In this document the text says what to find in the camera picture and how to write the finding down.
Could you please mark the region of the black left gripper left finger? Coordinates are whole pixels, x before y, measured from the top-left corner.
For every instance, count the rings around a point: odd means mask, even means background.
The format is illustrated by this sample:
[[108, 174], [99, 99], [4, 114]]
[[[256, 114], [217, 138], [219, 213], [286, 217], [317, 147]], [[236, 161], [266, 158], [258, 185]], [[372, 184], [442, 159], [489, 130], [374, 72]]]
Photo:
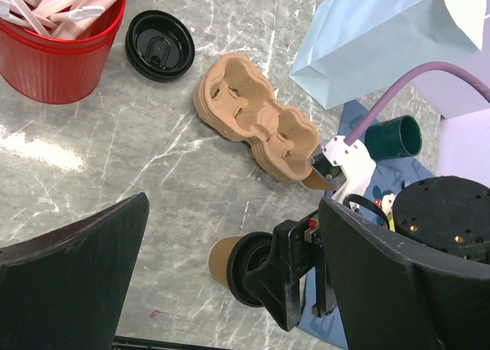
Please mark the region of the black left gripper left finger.
[[3, 349], [109, 349], [149, 216], [138, 193], [1, 248]]

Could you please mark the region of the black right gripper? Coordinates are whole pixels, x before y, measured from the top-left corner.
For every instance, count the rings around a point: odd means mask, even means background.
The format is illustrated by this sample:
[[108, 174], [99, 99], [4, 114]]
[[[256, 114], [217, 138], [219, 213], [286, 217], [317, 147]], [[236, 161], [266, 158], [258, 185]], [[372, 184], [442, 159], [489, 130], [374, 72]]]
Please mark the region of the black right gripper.
[[245, 289], [265, 307], [284, 331], [301, 318], [299, 281], [306, 274], [306, 251], [315, 271], [315, 303], [312, 314], [329, 316], [337, 307], [326, 263], [319, 213], [301, 221], [286, 220], [273, 229], [269, 256], [243, 278]]

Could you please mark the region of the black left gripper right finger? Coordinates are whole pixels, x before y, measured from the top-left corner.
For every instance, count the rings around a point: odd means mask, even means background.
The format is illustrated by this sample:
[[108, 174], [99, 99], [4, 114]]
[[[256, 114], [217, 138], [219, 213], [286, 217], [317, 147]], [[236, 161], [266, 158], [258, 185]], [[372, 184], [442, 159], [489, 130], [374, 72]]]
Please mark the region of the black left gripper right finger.
[[349, 349], [487, 349], [489, 266], [389, 231], [331, 199], [318, 207]]

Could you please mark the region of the brown paper cup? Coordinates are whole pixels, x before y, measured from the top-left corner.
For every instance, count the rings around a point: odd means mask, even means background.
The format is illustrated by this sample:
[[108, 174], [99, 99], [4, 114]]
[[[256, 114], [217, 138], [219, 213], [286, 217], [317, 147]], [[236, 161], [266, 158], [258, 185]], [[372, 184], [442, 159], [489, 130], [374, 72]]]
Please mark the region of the brown paper cup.
[[227, 264], [232, 250], [241, 240], [241, 237], [226, 237], [219, 240], [210, 250], [207, 266], [211, 276], [225, 288], [229, 288], [227, 282]]

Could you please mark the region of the brown pulp cup carrier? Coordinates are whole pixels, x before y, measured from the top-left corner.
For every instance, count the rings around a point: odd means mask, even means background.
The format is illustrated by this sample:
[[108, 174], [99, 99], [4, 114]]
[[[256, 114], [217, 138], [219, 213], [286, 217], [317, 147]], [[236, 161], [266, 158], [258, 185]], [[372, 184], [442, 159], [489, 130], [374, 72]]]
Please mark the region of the brown pulp cup carrier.
[[316, 126], [299, 108], [276, 100], [272, 84], [246, 55], [221, 56], [200, 80], [194, 107], [224, 138], [246, 142], [277, 181], [310, 176], [309, 158], [320, 143]]

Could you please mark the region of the light blue paper bag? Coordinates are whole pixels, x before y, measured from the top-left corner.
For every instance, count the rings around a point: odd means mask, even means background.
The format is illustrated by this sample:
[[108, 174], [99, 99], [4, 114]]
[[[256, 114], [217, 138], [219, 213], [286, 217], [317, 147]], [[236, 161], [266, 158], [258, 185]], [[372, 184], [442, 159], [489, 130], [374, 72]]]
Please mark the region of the light blue paper bag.
[[330, 109], [482, 49], [487, 0], [324, 0], [289, 73]]

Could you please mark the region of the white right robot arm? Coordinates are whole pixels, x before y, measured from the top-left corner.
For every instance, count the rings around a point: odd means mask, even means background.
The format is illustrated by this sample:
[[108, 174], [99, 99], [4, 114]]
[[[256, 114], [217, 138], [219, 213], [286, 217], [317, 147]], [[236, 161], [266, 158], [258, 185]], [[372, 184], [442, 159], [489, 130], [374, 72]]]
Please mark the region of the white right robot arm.
[[405, 188], [394, 229], [332, 199], [268, 236], [244, 290], [279, 326], [299, 322], [299, 280], [318, 272], [317, 310], [338, 310], [348, 343], [384, 347], [403, 335], [446, 347], [489, 342], [489, 189], [445, 176]]

